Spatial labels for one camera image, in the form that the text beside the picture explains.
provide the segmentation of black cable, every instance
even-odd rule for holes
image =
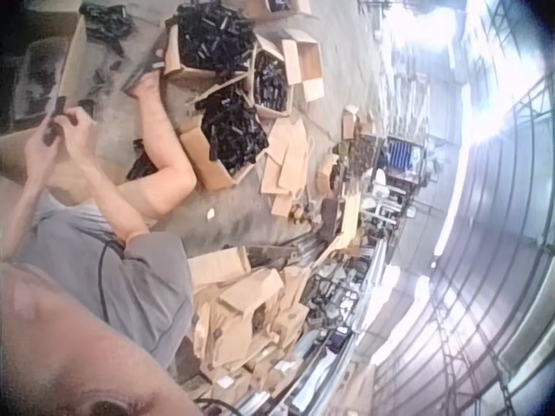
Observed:
[[[101,296],[101,306],[102,306],[102,316],[104,318],[104,322],[109,325],[110,319],[108,317],[108,307],[106,306],[106,298],[104,297],[104,288],[102,286],[102,265],[104,264],[104,256],[106,255],[106,250],[108,249],[109,242],[104,244],[102,248],[101,257],[98,260],[98,292]]]
[[[223,407],[226,410],[229,410],[231,413],[233,413],[237,416],[243,416],[243,414],[241,414],[241,412],[239,410],[237,410],[232,405],[229,405],[229,404],[225,403],[222,400],[218,400],[218,399],[196,399],[196,400],[194,400],[194,403],[197,404],[197,405],[207,404],[207,405],[220,406],[220,407]]]

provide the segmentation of wire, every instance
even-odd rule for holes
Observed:
[[[218,400],[218,399],[196,399],[196,400],[194,400],[194,403],[197,404],[197,405],[207,404],[207,405],[220,406],[220,407],[223,407],[226,410],[229,410],[231,413],[233,413],[237,416],[243,416],[243,414],[241,414],[241,412],[239,410],[237,410],[232,405],[229,405],[229,404],[225,403],[222,400]]]

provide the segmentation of open cardboard box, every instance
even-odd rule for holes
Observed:
[[[238,184],[254,167],[247,163],[233,176],[219,160],[210,160],[210,143],[200,128],[202,115],[194,117],[186,127],[181,130],[180,140],[185,148],[194,170],[208,191],[228,188]],[[257,161],[265,154],[265,150],[257,156]]]
[[[66,108],[73,107],[77,102],[76,92],[81,80],[82,63],[87,47],[85,21],[78,11],[81,1],[54,2],[46,0],[40,3],[33,2],[31,5],[33,10],[27,11],[26,27],[23,29],[24,36],[23,33],[21,36],[15,36],[18,39],[17,50],[11,52],[11,46],[5,42],[3,55],[24,53],[24,50],[21,50],[21,39],[25,39],[23,46],[28,48],[33,42],[53,36],[69,38],[69,46],[63,63],[57,95],[66,97]],[[0,142],[17,141],[19,145],[24,146],[24,143],[35,132],[39,123],[40,120],[36,120],[31,126],[21,128],[10,125],[7,132],[0,135]]]
[[[268,0],[247,0],[244,13],[252,20],[284,19],[295,15],[312,16],[310,0],[290,0],[290,10],[273,12]]]
[[[258,54],[269,54],[274,56],[279,61],[285,64],[285,58],[281,52],[279,52],[276,45],[274,45],[269,40],[263,38],[260,35],[256,35],[258,42],[254,47],[254,54],[251,60],[251,70],[249,71],[249,78],[248,78],[248,95],[249,100],[254,103],[254,107],[257,109],[258,115],[263,119],[276,119],[276,118],[283,118],[289,117],[291,114],[291,109],[293,108],[293,94],[294,94],[294,86],[289,85],[287,89],[287,105],[284,111],[276,111],[272,110],[271,108],[267,108],[261,105],[258,105],[254,100],[254,73],[256,67],[256,61]]]
[[[303,84],[304,99],[314,101],[324,96],[323,65],[320,45],[302,30],[286,29],[290,39],[282,40],[287,81]]]
[[[216,76],[215,71],[209,71],[206,69],[189,68],[183,63],[181,63],[180,47],[179,47],[179,31],[180,31],[180,28],[177,24],[174,24],[172,27],[168,29],[166,66],[164,68],[164,76],[166,76],[170,82],[176,85],[182,85],[191,79],[215,78]],[[249,65],[250,65],[250,62],[247,62],[246,63],[247,68],[249,67]],[[216,89],[212,87],[210,94],[213,93],[214,91],[217,91],[218,89],[225,88],[228,85],[233,84],[234,82],[242,80],[247,75],[248,75],[248,71],[236,72],[235,76],[231,80],[225,82],[224,84],[217,84],[217,86],[219,87]]]

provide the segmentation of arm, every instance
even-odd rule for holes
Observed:
[[[70,108],[66,115],[56,117],[55,122],[62,127],[68,153],[82,170],[98,209],[115,234],[127,244],[134,237],[148,233],[142,216],[121,196],[96,161],[96,123],[80,107]]]
[[[45,117],[25,145],[27,181],[21,197],[8,217],[5,231],[0,239],[0,260],[2,261],[9,260],[16,254],[23,235],[30,228],[42,191],[54,169],[61,141],[56,137],[51,146],[46,146],[42,141],[44,130],[49,122],[50,117]]]

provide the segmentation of warehouse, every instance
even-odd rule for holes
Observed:
[[[555,17],[544,3],[2,6],[3,291],[30,264],[130,348],[97,351],[127,368],[118,376],[86,348],[72,361],[104,380],[89,388],[125,387],[80,412],[141,414],[107,409],[152,388],[167,394],[153,414],[551,414]],[[160,93],[145,99],[148,74]],[[75,106],[96,131],[94,173],[70,144]],[[30,159],[37,137],[45,156]],[[59,205],[41,215],[29,161],[47,153],[38,182]],[[91,198],[108,228],[79,224],[69,240],[63,215],[89,215]],[[53,276],[80,268],[82,287]],[[7,388],[20,374],[71,380],[41,373],[77,356],[70,337],[17,343],[55,332],[4,316]],[[155,370],[126,364],[144,351]],[[70,406],[46,391],[53,409]]]

